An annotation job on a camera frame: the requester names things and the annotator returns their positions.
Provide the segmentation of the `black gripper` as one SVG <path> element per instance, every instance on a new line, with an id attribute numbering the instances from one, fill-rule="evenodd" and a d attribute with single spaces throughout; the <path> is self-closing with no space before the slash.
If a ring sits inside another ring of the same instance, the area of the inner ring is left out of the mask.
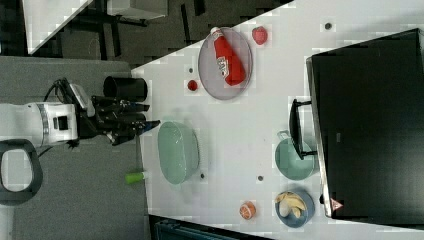
<path id="1" fill-rule="evenodd" d="M 103 135 L 113 146 L 120 145 L 160 125 L 160 120 L 137 121 L 125 112 L 147 112 L 149 105 L 124 99 L 91 96 L 77 84 L 68 85 L 68 103 L 75 108 L 76 138 L 69 146 L 78 146 L 81 140 Z"/>

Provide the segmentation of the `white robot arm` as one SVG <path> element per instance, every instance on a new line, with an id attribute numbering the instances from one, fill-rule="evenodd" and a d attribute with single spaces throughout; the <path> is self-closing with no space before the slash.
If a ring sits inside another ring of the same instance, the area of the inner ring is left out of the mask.
<path id="1" fill-rule="evenodd" d="M 49 89 L 59 97 L 57 102 L 32 102 L 1 105 L 1 159 L 22 153 L 29 161 L 31 178 L 21 190 L 12 190 L 1 182 L 1 203 L 23 204 L 33 198 L 42 186 L 43 171 L 39 162 L 42 149 L 66 144 L 71 148 L 83 139 L 99 135 L 114 146 L 120 145 L 160 125 L 148 121 L 149 107 L 121 97 L 87 96 L 83 88 L 65 79 Z"/>

